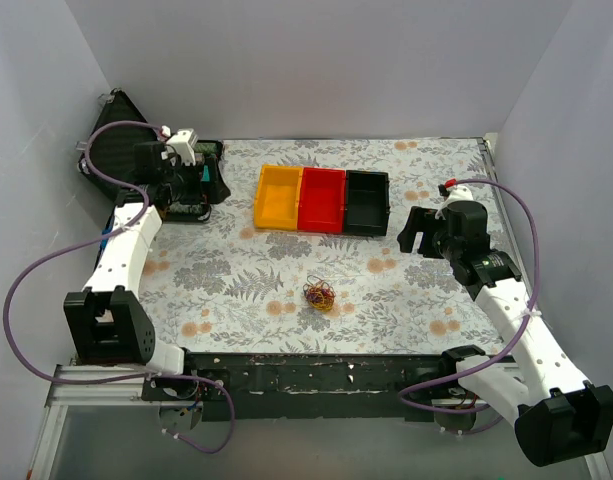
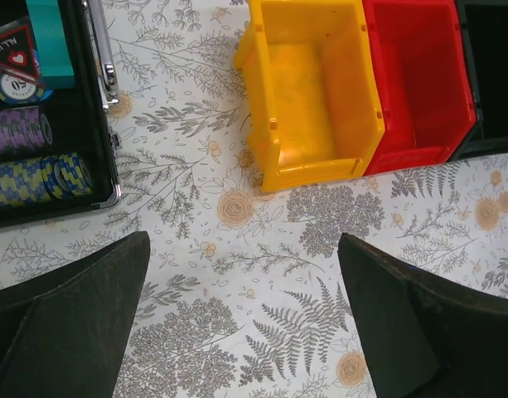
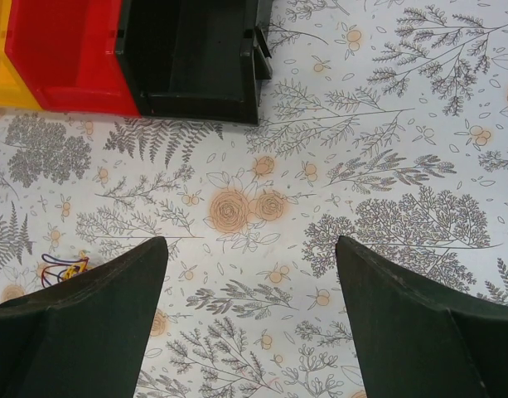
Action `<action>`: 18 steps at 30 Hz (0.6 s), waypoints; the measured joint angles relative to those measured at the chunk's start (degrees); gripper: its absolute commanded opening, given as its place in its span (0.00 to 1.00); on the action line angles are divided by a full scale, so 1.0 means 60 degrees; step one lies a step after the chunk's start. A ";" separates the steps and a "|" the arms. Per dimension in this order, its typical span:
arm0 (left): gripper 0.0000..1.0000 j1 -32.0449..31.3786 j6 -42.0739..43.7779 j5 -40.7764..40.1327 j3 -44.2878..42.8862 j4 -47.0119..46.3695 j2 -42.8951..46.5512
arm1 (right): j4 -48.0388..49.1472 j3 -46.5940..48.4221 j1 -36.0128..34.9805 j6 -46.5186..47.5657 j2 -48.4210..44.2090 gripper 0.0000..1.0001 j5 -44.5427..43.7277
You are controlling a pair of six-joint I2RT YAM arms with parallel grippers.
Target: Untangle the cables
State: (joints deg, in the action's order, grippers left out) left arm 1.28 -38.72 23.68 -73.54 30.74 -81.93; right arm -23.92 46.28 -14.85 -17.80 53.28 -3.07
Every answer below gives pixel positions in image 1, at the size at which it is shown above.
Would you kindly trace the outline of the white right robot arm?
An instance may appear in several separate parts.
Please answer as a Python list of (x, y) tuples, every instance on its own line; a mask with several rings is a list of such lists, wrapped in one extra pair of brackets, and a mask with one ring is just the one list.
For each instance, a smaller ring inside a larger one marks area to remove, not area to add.
[(546, 465), (605, 450), (613, 427), (613, 390), (594, 385), (568, 358), (534, 308), (511, 257), (491, 248), (486, 208), (457, 200), (440, 210), (414, 207), (397, 237), (401, 251), (449, 262), (458, 283), (505, 341), (495, 357), (474, 346), (442, 354), (438, 378), (399, 397), (437, 386), (450, 397), (475, 393), (514, 428), (525, 457)]

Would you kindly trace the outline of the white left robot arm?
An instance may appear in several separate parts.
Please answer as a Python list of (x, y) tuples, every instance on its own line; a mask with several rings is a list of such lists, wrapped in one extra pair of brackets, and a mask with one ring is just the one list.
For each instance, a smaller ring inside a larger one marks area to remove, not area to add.
[(184, 366), (182, 348), (158, 339), (139, 301), (139, 285), (165, 216), (204, 223), (213, 205), (229, 196), (219, 170), (222, 151), (219, 141), (134, 146), (128, 180), (140, 189), (118, 190), (109, 223), (114, 236), (104, 241), (83, 289), (68, 293), (63, 303), (82, 364), (164, 373), (164, 387), (179, 400), (197, 392), (197, 373)]

